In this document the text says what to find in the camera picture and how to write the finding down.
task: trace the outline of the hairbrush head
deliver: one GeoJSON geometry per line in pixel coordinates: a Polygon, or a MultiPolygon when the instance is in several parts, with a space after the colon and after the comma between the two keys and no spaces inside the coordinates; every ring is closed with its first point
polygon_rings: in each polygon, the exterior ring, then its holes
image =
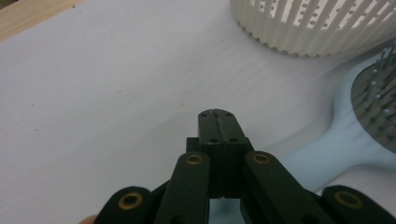
{"type": "Polygon", "coordinates": [[[351,69],[335,93],[330,129],[280,158],[306,189],[318,190],[360,164],[396,171],[395,47],[351,69]]]}
{"type": "Polygon", "coordinates": [[[254,38],[298,55],[328,55],[395,36],[396,0],[230,0],[254,38]]]}

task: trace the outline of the white table surface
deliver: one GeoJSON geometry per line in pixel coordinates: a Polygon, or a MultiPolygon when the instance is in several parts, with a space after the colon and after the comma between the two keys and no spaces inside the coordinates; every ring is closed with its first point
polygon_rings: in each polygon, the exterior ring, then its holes
{"type": "MultiPolygon", "coordinates": [[[[0,43],[0,223],[78,223],[119,189],[155,189],[209,108],[234,113],[256,150],[288,153],[327,130],[357,55],[268,49],[226,0],[87,0],[0,43]]],[[[396,216],[393,172],[332,184],[396,216]]],[[[210,222],[242,223],[233,204],[210,222]]]]}

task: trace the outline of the black plastic part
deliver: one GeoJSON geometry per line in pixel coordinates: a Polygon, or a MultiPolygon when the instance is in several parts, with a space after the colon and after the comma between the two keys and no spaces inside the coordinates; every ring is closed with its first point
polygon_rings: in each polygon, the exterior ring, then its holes
{"type": "Polygon", "coordinates": [[[119,190],[105,204],[94,224],[144,224],[151,205],[147,189],[129,187],[119,190]]]}
{"type": "Polygon", "coordinates": [[[249,152],[243,175],[268,223],[335,223],[271,154],[249,152]]]}
{"type": "Polygon", "coordinates": [[[198,115],[198,138],[187,139],[187,151],[205,153],[211,160],[209,197],[240,198],[240,164],[251,150],[235,116],[225,110],[210,109],[198,115]]]}
{"type": "Polygon", "coordinates": [[[376,224],[396,223],[396,219],[381,206],[359,191],[345,186],[323,190],[322,201],[337,223],[376,224]]]}
{"type": "Polygon", "coordinates": [[[210,159],[205,154],[183,154],[166,187],[154,223],[207,223],[209,171],[210,159]]]}

